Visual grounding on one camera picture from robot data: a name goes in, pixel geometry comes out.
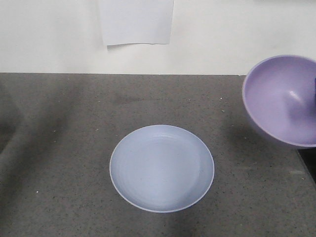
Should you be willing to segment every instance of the gray speckled countertop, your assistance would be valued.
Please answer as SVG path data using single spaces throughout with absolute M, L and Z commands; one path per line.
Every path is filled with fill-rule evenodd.
M 239 76 L 0 74 L 0 236 L 314 237 L 316 187 L 295 150 L 247 124 Z M 187 129 L 211 150 L 211 189 L 156 214 L 112 186 L 128 133 Z

